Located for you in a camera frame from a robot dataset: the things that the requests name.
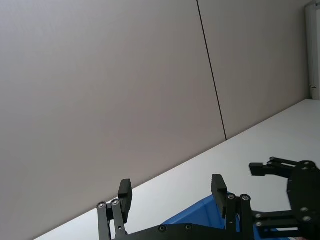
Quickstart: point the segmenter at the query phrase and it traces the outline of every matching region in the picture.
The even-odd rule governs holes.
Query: white table
[[[126,230],[130,234],[159,225],[209,196],[212,174],[222,174],[228,190],[237,196],[249,194],[253,210],[289,210],[285,178],[250,174],[249,163],[266,163],[272,156],[320,166],[320,101],[304,100],[134,188]],[[37,238],[57,239],[98,240],[97,210]]]

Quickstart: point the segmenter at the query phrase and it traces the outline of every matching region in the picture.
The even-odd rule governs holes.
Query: screw
[[[244,195],[244,196],[242,196],[242,199],[248,201],[248,200],[250,200],[250,197],[247,195]]]
[[[305,216],[305,217],[302,218],[302,220],[303,220],[304,222],[310,222],[310,221],[311,221],[311,217]]]
[[[165,232],[166,230],[167,230],[166,226],[160,225],[160,227],[159,227],[160,232]]]
[[[303,208],[300,209],[300,212],[303,212],[303,213],[304,213],[304,212],[308,212],[308,210],[309,210],[308,208],[303,207]]]
[[[228,195],[228,199],[235,199],[235,195],[229,194],[229,195]]]

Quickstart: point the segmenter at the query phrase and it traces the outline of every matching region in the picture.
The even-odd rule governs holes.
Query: gray wall
[[[228,137],[307,96],[304,1],[199,1]],[[1,239],[225,140],[195,0],[4,0]]]

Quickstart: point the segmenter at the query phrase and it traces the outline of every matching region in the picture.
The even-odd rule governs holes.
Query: black vertical line
[[[225,140],[227,141],[228,139],[227,139],[227,134],[226,134],[226,128],[225,128],[224,119],[223,119],[223,117],[222,117],[221,106],[220,106],[220,101],[219,101],[219,97],[218,97],[218,91],[217,91],[216,81],[215,81],[215,77],[214,77],[214,71],[212,70],[212,64],[211,64],[211,59],[210,59],[210,54],[209,54],[209,49],[208,49],[208,44],[207,44],[207,38],[206,38],[205,29],[204,29],[204,24],[203,24],[203,22],[202,22],[202,16],[201,16],[200,7],[199,7],[199,0],[196,0],[196,4],[197,4],[197,6],[198,6],[198,11],[199,11],[199,16],[200,16],[200,21],[201,21],[202,32],[203,32],[203,36],[204,36],[206,53],[208,54],[208,59],[209,59],[209,63],[210,63],[211,75],[212,75],[212,79],[213,79],[213,84],[214,84],[214,90],[215,90],[215,94],[216,94],[216,99],[217,99],[217,101],[218,101],[218,106],[219,106],[219,112],[220,112],[221,121],[222,121],[222,127],[223,127],[224,137],[225,137]]]

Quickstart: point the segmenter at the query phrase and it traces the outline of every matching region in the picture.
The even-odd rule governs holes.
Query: blue bin
[[[206,227],[223,229],[225,220],[221,217],[220,211],[213,196],[208,196],[196,204],[168,219],[163,224],[197,224]],[[253,227],[254,239],[260,238],[256,226]],[[263,238],[264,240],[289,240],[289,238]]]

